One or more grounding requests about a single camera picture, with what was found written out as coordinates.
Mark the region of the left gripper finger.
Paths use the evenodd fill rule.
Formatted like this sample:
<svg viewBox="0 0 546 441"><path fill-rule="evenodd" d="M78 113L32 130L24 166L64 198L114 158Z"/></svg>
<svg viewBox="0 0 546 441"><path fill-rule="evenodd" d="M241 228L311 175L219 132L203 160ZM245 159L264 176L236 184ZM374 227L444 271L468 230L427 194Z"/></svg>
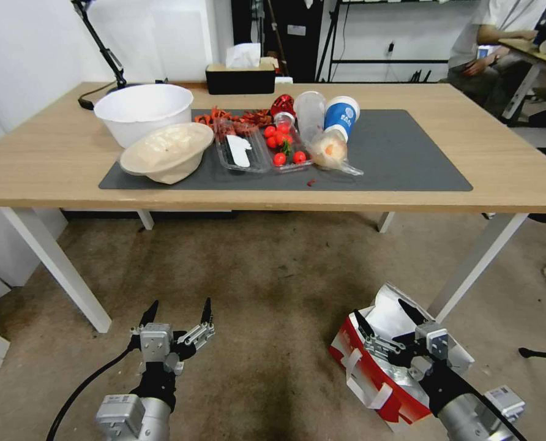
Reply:
<svg viewBox="0 0 546 441"><path fill-rule="evenodd" d="M140 332L147 324L152 323L156 317L159 301L154 301L151 306L143 312L138 326L131 327L131 332Z"/></svg>
<svg viewBox="0 0 546 441"><path fill-rule="evenodd" d="M200 323L178 337L177 343L184 345L204 345L215 334L210 297L206 298Z"/></svg>

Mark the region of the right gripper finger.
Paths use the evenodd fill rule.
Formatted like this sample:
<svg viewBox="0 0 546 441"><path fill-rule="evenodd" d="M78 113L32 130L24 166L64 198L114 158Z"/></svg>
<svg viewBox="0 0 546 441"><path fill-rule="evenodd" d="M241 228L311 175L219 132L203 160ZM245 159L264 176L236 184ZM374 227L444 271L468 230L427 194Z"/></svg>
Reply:
<svg viewBox="0 0 546 441"><path fill-rule="evenodd" d="M413 321L416 326L421 326L432 321L427 318L416 306L403 299L398 299L398 303L405 314Z"/></svg>
<svg viewBox="0 0 546 441"><path fill-rule="evenodd" d="M402 345L390 339L384 339L375 333L367 319L360 311L353 311L357 322L357 328L363 338L363 347L371 355L389 356L398 355L402 351Z"/></svg>

